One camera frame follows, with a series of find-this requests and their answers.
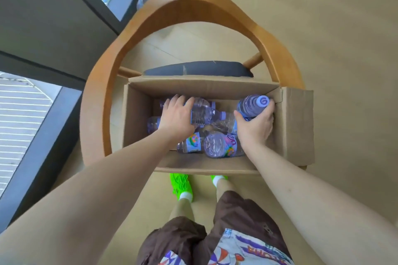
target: white sock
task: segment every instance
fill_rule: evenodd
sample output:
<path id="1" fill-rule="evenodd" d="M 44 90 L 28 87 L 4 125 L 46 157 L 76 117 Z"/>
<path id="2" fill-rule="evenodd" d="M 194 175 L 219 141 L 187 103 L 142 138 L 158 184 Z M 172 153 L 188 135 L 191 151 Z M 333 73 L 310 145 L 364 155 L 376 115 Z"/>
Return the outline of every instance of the white sock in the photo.
<path id="1" fill-rule="evenodd" d="M 222 176 L 222 175 L 216 175 L 216 176 L 214 176 L 214 178 L 213 178 L 213 184 L 214 184 L 215 187 L 217 187 L 217 182 L 218 182 L 220 179 L 225 179 L 225 177 Z"/>
<path id="2" fill-rule="evenodd" d="M 182 192 L 179 200 L 181 200 L 181 199 L 188 199 L 189 202 L 192 202 L 193 196 L 190 192 Z"/>

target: foot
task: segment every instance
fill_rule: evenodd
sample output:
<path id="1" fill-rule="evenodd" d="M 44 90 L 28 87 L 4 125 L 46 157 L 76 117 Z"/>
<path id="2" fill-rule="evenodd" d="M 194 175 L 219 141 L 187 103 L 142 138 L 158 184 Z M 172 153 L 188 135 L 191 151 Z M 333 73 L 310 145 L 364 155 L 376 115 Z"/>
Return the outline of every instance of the foot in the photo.
<path id="1" fill-rule="evenodd" d="M 228 176 L 223 176 L 223 175 L 210 175 L 210 177 L 211 177 L 211 180 L 213 181 L 213 184 L 214 184 L 215 187 L 217 187 L 217 182 L 220 179 L 228 180 Z"/>
<path id="2" fill-rule="evenodd" d="M 193 192 L 188 180 L 188 175 L 171 173 L 170 181 L 172 182 L 173 194 L 177 196 L 178 200 L 185 198 L 192 202 Z"/>

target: cardboard box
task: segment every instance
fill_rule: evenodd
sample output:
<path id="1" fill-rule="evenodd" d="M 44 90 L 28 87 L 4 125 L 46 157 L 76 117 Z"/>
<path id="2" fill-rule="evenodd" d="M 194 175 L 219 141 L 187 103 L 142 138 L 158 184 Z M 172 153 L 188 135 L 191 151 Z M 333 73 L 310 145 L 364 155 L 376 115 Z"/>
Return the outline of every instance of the cardboard box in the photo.
<path id="1" fill-rule="evenodd" d="M 249 77 L 140 76 L 129 79 L 123 97 L 123 147 L 146 137 L 147 119 L 160 115 L 159 99 L 174 94 L 216 101 L 216 109 L 232 112 L 250 94 L 266 94 L 276 102 L 273 132 L 267 146 L 297 166 L 315 161 L 313 92 L 280 87 Z M 204 154 L 169 151 L 157 172 L 231 175 L 258 174 L 246 157 L 211 159 Z"/>

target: forearm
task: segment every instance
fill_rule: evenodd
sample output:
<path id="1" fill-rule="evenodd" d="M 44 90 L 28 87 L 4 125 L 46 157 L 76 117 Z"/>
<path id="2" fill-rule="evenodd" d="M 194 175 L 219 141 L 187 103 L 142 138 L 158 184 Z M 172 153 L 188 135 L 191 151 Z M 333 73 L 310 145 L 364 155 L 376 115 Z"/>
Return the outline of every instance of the forearm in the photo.
<path id="1" fill-rule="evenodd" d="M 326 264 L 393 264 L 398 230 L 386 219 L 262 145 L 247 156 Z"/>
<path id="2" fill-rule="evenodd" d="M 37 264 L 97 262 L 168 148 L 167 134 L 157 131 L 87 167 L 0 236 L 0 255 Z"/>

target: beige floor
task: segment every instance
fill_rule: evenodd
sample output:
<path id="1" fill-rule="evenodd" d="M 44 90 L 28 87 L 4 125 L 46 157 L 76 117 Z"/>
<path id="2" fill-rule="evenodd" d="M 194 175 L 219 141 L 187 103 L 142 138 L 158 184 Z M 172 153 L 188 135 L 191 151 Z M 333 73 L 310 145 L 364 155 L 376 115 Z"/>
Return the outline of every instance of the beige floor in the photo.
<path id="1" fill-rule="evenodd" d="M 398 2 L 396 0 L 232 0 L 273 33 L 295 57 L 308 89 L 315 92 L 316 164 L 308 172 L 398 221 Z M 244 61 L 256 52 L 240 34 L 205 23 L 159 31 L 132 50 L 123 66 L 150 67 L 195 60 Z M 262 63 L 255 77 L 269 79 Z M 124 80 L 113 95 L 111 136 L 120 148 Z M 82 169 L 80 145 L 58 183 Z M 259 177 L 234 177 L 281 227 L 296 264 L 322 264 Z M 196 220 L 212 227 L 215 189 L 194 176 Z M 140 244 L 167 221 L 175 203 L 166 174 L 154 173 L 118 230 L 100 264 L 133 264 Z"/>

